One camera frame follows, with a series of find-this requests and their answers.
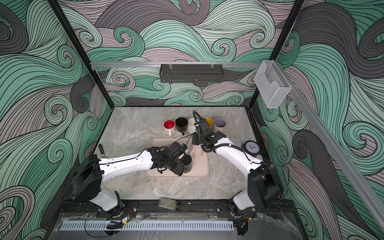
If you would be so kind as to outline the pink iridescent mug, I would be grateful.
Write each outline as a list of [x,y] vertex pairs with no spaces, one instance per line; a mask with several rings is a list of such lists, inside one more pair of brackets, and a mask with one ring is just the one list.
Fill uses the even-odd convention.
[[213,124],[214,132],[222,131],[227,125],[227,121],[223,118],[216,118]]

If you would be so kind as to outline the black white upside-down mug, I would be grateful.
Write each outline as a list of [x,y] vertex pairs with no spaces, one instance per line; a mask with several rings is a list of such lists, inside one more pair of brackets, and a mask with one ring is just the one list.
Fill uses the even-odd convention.
[[177,131],[184,136],[186,131],[188,130],[188,119],[184,117],[179,117],[175,120],[175,124]]

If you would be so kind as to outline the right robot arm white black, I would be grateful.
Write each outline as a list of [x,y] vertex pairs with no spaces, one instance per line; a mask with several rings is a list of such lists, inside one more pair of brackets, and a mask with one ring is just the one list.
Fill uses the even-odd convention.
[[206,119],[195,118],[195,121],[193,145],[205,153],[214,152],[224,157],[247,177],[247,190],[232,197],[232,205],[236,210],[265,209],[283,193],[284,188],[274,164],[265,163],[247,153],[222,132],[214,132]]

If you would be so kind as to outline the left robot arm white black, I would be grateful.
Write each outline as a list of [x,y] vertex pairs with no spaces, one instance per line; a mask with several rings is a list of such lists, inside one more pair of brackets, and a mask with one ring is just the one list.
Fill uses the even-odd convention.
[[169,147],[151,147],[138,154],[119,158],[98,158],[88,156],[72,175],[71,187],[75,203],[91,202],[109,214],[119,216],[125,208],[118,192],[109,190],[104,183],[120,175],[136,171],[158,170],[162,173],[170,170],[177,176],[184,173],[185,164],[182,159],[188,147],[177,142]]

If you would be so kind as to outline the cream upside-down mug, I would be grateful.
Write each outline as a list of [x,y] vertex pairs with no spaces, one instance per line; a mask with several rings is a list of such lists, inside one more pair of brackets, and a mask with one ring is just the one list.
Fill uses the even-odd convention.
[[167,136],[171,137],[174,135],[177,131],[176,129],[176,123],[174,120],[166,120],[163,123],[164,130]]

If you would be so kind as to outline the blue butterfly mug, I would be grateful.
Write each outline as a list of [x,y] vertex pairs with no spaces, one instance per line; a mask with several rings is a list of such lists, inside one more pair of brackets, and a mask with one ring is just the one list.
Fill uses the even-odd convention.
[[205,118],[205,120],[206,120],[207,123],[209,124],[209,127],[212,128],[213,125],[214,125],[214,121],[213,121],[211,118]]

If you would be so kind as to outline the white ribbed mug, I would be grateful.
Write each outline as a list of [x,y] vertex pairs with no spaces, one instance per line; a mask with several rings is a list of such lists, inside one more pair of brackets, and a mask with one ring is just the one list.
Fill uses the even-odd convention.
[[194,118],[190,118],[190,119],[188,120],[188,132],[189,132],[190,134],[193,134],[193,133],[196,132],[196,126],[195,126],[195,123],[196,123],[196,121],[195,121]]

